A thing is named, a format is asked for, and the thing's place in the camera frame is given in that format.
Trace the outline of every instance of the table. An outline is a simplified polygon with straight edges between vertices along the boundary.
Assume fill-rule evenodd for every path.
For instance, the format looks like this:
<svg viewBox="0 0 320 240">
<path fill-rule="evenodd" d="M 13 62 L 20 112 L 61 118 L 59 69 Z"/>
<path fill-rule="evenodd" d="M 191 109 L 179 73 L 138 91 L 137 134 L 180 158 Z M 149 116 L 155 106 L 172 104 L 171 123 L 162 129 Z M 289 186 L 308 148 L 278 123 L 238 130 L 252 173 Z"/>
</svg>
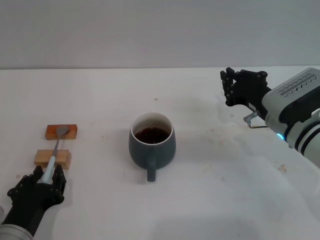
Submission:
<svg viewBox="0 0 320 240">
<path fill-rule="evenodd" d="M 306 68 L 244 69 L 266 71 L 274 88 Z M 76 140 L 59 146 L 72 153 L 65 200 L 45 213 L 35 240 L 319 239 L 320 170 L 270 129 L 249 129 L 247 108 L 225 106 L 221 70 L 0 70 L 5 213 L 37 149 L 54 148 L 46 126 L 77 124 Z M 155 183 L 128 150 L 131 121 L 151 111 L 171 119 L 177 141 Z"/>
</svg>

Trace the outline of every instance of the spoon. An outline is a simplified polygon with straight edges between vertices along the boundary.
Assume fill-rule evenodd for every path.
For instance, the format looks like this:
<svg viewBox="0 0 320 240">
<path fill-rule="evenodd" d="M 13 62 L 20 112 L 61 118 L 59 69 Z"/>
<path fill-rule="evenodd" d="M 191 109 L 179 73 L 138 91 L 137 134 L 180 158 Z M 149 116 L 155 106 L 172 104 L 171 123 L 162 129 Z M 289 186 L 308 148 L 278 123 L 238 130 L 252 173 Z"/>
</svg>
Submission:
<svg viewBox="0 0 320 240">
<path fill-rule="evenodd" d="M 50 182 L 50 179 L 51 179 L 52 171 L 54 169 L 55 162 L 56 162 L 56 155 L 57 155 L 57 151 L 58 151 L 59 140 L 68 131 L 69 131 L 69 127 L 68 126 L 59 126 L 55 130 L 55 132 L 56 132 L 56 134 L 58 136 L 58 139 L 56 141 L 52 156 L 50 157 L 48 166 L 46 167 L 46 170 L 45 170 L 45 172 L 44 172 L 44 174 L 42 176 L 42 182 L 45 183 L 45 184 L 48 184 Z"/>
</svg>

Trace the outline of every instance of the wooden block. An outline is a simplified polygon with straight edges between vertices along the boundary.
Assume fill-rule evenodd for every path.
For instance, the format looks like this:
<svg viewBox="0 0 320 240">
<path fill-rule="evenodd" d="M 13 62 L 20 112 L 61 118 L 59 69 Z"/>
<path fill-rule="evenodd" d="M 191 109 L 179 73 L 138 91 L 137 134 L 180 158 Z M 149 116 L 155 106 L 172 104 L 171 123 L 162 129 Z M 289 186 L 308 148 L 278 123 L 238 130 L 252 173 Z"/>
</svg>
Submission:
<svg viewBox="0 0 320 240">
<path fill-rule="evenodd" d="M 60 125 L 48 125 L 46 127 L 45 138 L 47 140 L 57 140 L 56 129 L 60 126 L 68 126 L 69 131 L 61 137 L 61 139 L 76 139 L 78 127 L 76 124 L 60 124 Z"/>
<path fill-rule="evenodd" d="M 38 151 L 36 151 L 34 164 L 37 166 L 40 165 L 42 168 L 46 168 L 53 151 L 54 151 L 53 149 L 44 149 L 44 150 L 39 149 Z M 69 150 L 67 149 L 58 150 L 54 165 L 56 166 L 60 164 L 63 169 L 69 169 L 70 163 L 71 163 L 71 154 Z"/>
</svg>

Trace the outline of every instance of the gray mug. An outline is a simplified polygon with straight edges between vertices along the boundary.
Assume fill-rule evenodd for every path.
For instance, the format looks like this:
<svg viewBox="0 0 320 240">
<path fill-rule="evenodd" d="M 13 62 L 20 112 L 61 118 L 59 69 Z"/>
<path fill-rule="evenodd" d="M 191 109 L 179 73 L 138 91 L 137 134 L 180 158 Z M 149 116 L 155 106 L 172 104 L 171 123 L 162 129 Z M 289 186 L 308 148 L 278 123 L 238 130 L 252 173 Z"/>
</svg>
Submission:
<svg viewBox="0 0 320 240">
<path fill-rule="evenodd" d="M 151 128 L 165 131 L 167 138 L 156 143 L 143 142 L 137 138 L 141 132 Z M 175 156 L 176 135 L 171 121 L 157 112 L 138 116 L 130 127 L 129 152 L 133 161 L 147 170 L 147 181 L 156 181 L 156 170 L 166 166 Z"/>
</svg>

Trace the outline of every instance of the dark liquid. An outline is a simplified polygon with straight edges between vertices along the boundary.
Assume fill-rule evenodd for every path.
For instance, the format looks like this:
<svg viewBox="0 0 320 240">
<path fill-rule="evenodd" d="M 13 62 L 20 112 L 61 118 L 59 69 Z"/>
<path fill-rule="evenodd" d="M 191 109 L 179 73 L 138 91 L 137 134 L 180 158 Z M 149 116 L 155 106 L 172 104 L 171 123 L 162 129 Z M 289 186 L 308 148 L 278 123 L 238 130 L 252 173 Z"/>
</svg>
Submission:
<svg viewBox="0 0 320 240">
<path fill-rule="evenodd" d="M 170 136 L 165 130 L 157 127 L 148 127 L 138 132 L 135 137 L 146 144 L 158 144 L 166 140 Z"/>
</svg>

